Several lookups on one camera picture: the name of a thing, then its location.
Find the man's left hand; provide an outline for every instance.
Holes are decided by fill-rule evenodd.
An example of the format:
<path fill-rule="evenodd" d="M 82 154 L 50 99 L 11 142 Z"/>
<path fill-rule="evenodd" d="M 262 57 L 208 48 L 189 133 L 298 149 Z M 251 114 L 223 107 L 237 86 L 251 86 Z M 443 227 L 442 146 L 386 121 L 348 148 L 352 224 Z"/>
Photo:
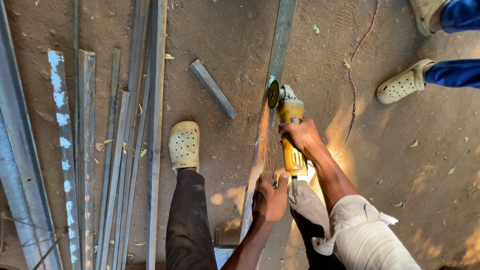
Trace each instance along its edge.
<path fill-rule="evenodd" d="M 253 219 L 264 221 L 279 221 L 287 208 L 288 173 L 283 172 L 278 178 L 277 189 L 273 186 L 275 180 L 272 172 L 263 172 L 257 181 L 253 194 Z"/>

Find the black trousers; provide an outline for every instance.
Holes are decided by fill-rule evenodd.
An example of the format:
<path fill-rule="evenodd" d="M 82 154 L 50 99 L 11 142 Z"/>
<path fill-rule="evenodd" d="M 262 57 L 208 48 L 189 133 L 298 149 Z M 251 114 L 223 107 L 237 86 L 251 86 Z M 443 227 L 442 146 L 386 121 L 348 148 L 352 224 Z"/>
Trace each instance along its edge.
<path fill-rule="evenodd" d="M 322 226 L 290 211 L 302 235 L 310 269 L 345 269 L 335 255 L 323 256 L 312 246 L 312 237 L 324 237 Z M 165 242 L 167 270 L 217 270 L 208 225 L 205 179 L 191 170 L 177 175 L 168 215 Z"/>

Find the leg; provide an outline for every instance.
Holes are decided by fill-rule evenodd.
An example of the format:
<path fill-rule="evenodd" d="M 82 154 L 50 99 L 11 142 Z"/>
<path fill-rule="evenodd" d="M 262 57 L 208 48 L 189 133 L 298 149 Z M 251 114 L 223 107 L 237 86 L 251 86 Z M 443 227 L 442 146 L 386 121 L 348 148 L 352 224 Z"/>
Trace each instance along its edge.
<path fill-rule="evenodd" d="M 450 1 L 442 10 L 440 26 L 450 34 L 467 30 L 480 30 L 480 1 Z"/>
<path fill-rule="evenodd" d="M 446 87 L 480 88 L 480 59 L 438 62 L 426 72 L 425 80 Z"/>
<path fill-rule="evenodd" d="M 208 225 L 205 179 L 184 169 L 177 175 L 165 242 L 168 270 L 216 270 Z"/>
<path fill-rule="evenodd" d="M 330 238 L 327 208 L 306 181 L 299 181 L 297 205 L 290 204 L 290 213 L 297 224 L 305 244 L 310 269 L 345 269 L 342 262 L 332 254 L 324 256 L 313 249 L 312 237 Z"/>

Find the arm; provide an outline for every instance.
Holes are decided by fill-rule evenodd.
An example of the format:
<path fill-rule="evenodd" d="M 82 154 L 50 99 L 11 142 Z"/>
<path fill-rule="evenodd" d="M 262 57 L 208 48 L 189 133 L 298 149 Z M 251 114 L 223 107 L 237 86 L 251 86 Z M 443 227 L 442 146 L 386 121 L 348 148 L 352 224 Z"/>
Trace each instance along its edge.
<path fill-rule="evenodd" d="M 222 270 L 253 270 L 273 227 L 287 208 L 288 173 L 278 179 L 278 189 L 273 186 L 272 172 L 263 172 L 258 179 L 252 203 L 252 224 L 247 235 L 222 267 Z"/>
<path fill-rule="evenodd" d="M 328 152 L 312 119 L 305 117 L 300 125 L 282 123 L 278 132 L 289 133 L 295 145 L 313 162 L 328 213 L 339 199 L 359 194 Z"/>

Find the metal bar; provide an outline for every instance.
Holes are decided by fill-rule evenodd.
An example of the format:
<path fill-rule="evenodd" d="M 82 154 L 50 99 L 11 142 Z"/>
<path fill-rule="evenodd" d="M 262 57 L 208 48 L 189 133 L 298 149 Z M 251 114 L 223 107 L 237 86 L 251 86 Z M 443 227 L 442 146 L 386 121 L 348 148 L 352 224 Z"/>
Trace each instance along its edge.
<path fill-rule="evenodd" d="M 146 269 L 155 269 L 156 224 L 158 219 L 158 182 L 160 177 L 160 147 L 162 141 L 163 79 L 165 69 L 165 39 L 167 36 L 167 0 L 153 0 L 151 63 L 150 145 L 148 150 L 147 195 L 147 254 Z"/>
<path fill-rule="evenodd" d="M 95 53 L 78 50 L 80 105 L 80 217 L 82 220 L 82 268 L 93 269 L 93 182 L 95 128 Z"/>
<path fill-rule="evenodd" d="M 110 233 L 112 229 L 113 212 L 114 212 L 113 207 L 115 206 L 117 184 L 119 181 L 120 161 L 123 156 L 122 144 L 123 144 L 123 136 L 125 134 L 125 129 L 126 129 L 129 97 L 130 97 L 130 92 L 121 91 L 120 114 L 117 117 L 117 133 L 115 134 L 115 138 L 113 139 L 113 144 L 115 145 L 115 147 L 113 149 L 112 172 L 110 174 L 110 185 L 109 185 L 110 188 L 108 191 L 107 213 L 105 215 L 105 230 L 103 232 L 100 269 L 106 269 L 107 267 L 108 244 L 109 244 Z"/>
<path fill-rule="evenodd" d="M 77 187 L 75 185 L 75 169 L 73 167 L 74 158 L 72 126 L 70 125 L 70 109 L 68 106 L 67 85 L 65 81 L 65 61 L 63 58 L 63 53 L 49 50 L 48 62 L 50 62 L 50 74 L 53 86 L 53 98 L 55 100 L 55 111 L 57 115 L 60 115 L 60 117 L 57 116 L 57 119 L 64 119 L 64 121 L 59 121 L 58 123 L 72 270 L 81 270 L 80 237 L 78 234 Z"/>
<path fill-rule="evenodd" d="M 227 97 L 223 94 L 222 90 L 220 90 L 218 85 L 216 85 L 213 78 L 200 62 L 200 59 L 197 59 L 197 61 L 190 64 L 190 70 L 202 83 L 202 85 L 205 87 L 205 90 L 207 90 L 208 94 L 210 94 L 222 112 L 230 119 L 235 119 L 238 113 L 235 111 L 232 104 L 230 104 Z"/>
<path fill-rule="evenodd" d="M 108 114 L 108 131 L 107 139 L 113 139 L 113 128 L 115 125 L 115 105 L 117 101 L 117 88 L 119 80 L 119 67 L 120 67 L 120 50 L 113 48 L 113 69 L 112 69 L 112 82 L 110 85 L 110 111 Z M 103 174 L 103 191 L 102 191 L 102 205 L 100 209 L 100 228 L 98 229 L 98 243 L 95 270 L 100 269 L 100 261 L 102 254 L 102 241 L 103 231 L 105 227 L 105 212 L 107 210 L 107 197 L 108 197 L 108 180 L 110 178 L 110 163 L 112 158 L 112 145 L 113 143 L 107 143 L 107 155 L 105 157 L 105 169 Z"/>
<path fill-rule="evenodd" d="M 262 110 L 260 111 L 255 151 L 253 153 L 252 170 L 248 179 L 247 194 L 243 205 L 240 241 L 243 240 L 250 224 L 252 223 L 253 192 L 258 177 L 265 169 L 268 139 L 270 137 L 270 131 L 272 130 L 272 123 L 275 116 L 275 110 L 270 110 L 267 106 L 268 87 L 274 79 L 281 83 L 296 4 L 297 0 L 280 0 L 278 7 L 272 51 L 270 52 L 270 63 L 268 65 L 264 89 L 264 99 L 262 102 Z"/>
<path fill-rule="evenodd" d="M 6 196 L 13 217 L 36 226 L 27 229 L 17 222 L 15 223 L 21 244 L 25 245 L 50 239 L 55 237 L 55 234 L 13 49 L 12 36 L 2 0 L 0 0 L 0 70 L 1 144 L 6 147 L 1 149 L 0 179 L 5 184 L 4 189 L 8 191 Z M 26 239 L 22 235 L 23 233 L 32 238 Z M 34 254 L 27 254 L 27 251 L 31 250 L 30 248 L 24 249 L 30 269 L 54 243 L 55 240 L 51 239 L 33 245 Z M 62 269 L 57 246 L 44 260 L 43 267 L 48 270 Z"/>
<path fill-rule="evenodd" d="M 113 269 L 118 265 L 119 251 L 123 250 L 123 239 L 125 235 L 125 222 L 127 211 L 127 200 L 129 195 L 130 179 L 132 176 L 133 144 L 135 142 L 135 127 L 138 114 L 138 97 L 143 75 L 145 43 L 148 28 L 148 15 L 150 0 L 138 0 L 135 10 L 135 23 L 133 26 L 132 57 L 130 64 L 129 87 L 130 92 L 129 110 L 127 113 L 127 124 L 129 129 L 125 130 L 124 141 L 126 142 L 126 158 L 122 159 L 120 170 L 120 185 L 117 212 L 117 224 L 115 234 L 115 246 L 113 253 Z"/>
<path fill-rule="evenodd" d="M 137 134 L 137 141 L 135 144 L 135 156 L 133 157 L 133 169 L 132 169 L 132 179 L 130 180 L 130 193 L 128 196 L 128 206 L 127 206 L 127 220 L 125 222 L 125 234 L 121 236 L 123 240 L 123 249 L 120 250 L 119 257 L 119 265 L 117 269 L 125 270 L 125 264 L 127 262 L 127 247 L 128 247 L 128 239 L 129 239 L 129 232 L 130 232 L 130 224 L 132 221 L 132 207 L 133 207 L 133 197 L 135 195 L 135 184 L 137 182 L 137 172 L 138 172 L 138 162 L 140 161 L 140 152 L 142 147 L 142 138 L 144 136 L 144 128 L 145 128 L 145 119 L 148 110 L 148 97 L 150 96 L 150 68 L 148 66 L 147 70 L 147 78 L 145 80 L 145 87 L 144 87 L 144 97 L 142 100 L 142 109 L 143 112 L 140 115 L 140 122 L 138 123 L 138 134 Z"/>

